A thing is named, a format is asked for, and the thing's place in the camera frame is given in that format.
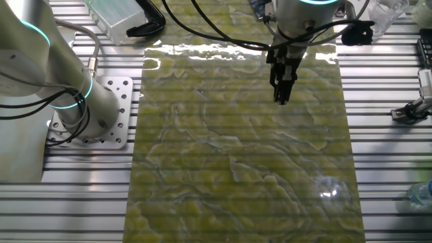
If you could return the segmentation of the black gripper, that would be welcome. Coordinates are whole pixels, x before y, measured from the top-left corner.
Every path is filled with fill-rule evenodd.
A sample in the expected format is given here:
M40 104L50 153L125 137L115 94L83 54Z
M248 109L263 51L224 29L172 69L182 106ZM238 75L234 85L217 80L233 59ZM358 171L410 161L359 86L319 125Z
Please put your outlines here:
M277 80L277 69L271 67L269 83L273 87L273 101L285 105L290 100L292 87L297 80L296 70L299 67L304 56L304 48L296 46L283 46L274 48L271 45L267 52L266 63L282 63L286 65L285 73L282 79L282 92L279 89Z

